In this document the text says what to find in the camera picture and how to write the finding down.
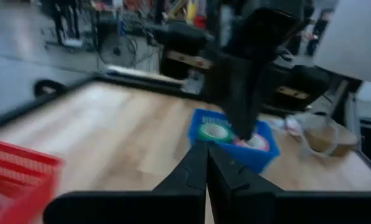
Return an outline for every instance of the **wooden table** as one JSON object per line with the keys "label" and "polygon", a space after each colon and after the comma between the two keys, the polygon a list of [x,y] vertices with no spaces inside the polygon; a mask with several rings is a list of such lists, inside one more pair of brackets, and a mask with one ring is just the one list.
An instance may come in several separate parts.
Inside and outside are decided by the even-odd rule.
{"label": "wooden table", "polygon": [[[149,190],[190,148],[187,132],[196,108],[217,110],[94,82],[3,126],[0,140],[65,159],[59,194]],[[300,161],[299,144],[286,132],[274,134],[281,155],[262,175],[272,183],[286,190],[371,190],[371,170],[356,154]],[[209,210],[207,219],[212,222]]]}

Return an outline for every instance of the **floor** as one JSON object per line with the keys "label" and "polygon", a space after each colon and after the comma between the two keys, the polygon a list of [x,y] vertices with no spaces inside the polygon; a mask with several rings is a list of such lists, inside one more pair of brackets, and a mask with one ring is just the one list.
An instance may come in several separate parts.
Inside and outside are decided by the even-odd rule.
{"label": "floor", "polygon": [[35,80],[71,83],[96,70],[93,54],[44,49],[41,27],[52,22],[26,4],[0,7],[0,114],[33,100]]}

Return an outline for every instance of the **cable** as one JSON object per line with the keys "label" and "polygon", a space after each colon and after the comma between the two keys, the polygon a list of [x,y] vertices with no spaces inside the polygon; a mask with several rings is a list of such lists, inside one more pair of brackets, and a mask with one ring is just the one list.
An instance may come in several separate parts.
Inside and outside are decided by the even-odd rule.
{"label": "cable", "polygon": [[327,99],[330,103],[332,103],[332,100],[325,94],[322,95],[325,99]]}
{"label": "cable", "polygon": [[137,59],[138,44],[137,44],[137,42],[134,40],[134,38],[133,38],[133,39],[130,39],[127,35],[126,35],[125,37],[129,40],[129,41],[127,42],[126,46],[127,46],[128,50],[129,50],[130,52],[133,53],[133,59],[132,59],[132,61],[131,61],[131,63],[130,63],[130,67],[132,67],[132,65],[134,64],[134,62],[135,62],[136,59]]}
{"label": "cable", "polygon": [[158,46],[158,68],[157,68],[158,71],[160,71],[161,69],[161,57],[162,57],[162,48]]}
{"label": "cable", "polygon": [[144,60],[146,60],[146,59],[149,59],[149,58],[151,58],[153,56],[153,53],[151,54],[151,53],[145,53],[144,55],[143,55],[143,57],[142,58],[140,58],[139,60],[137,60],[137,61],[135,61],[135,63],[134,64],[132,64],[132,66],[136,66],[136,65],[138,65],[139,63],[141,63],[142,61],[144,61]]}
{"label": "cable", "polygon": [[150,72],[151,71],[151,61],[153,60],[153,55],[154,55],[154,48],[153,48],[153,52],[149,58],[149,61],[148,61],[148,71]]}

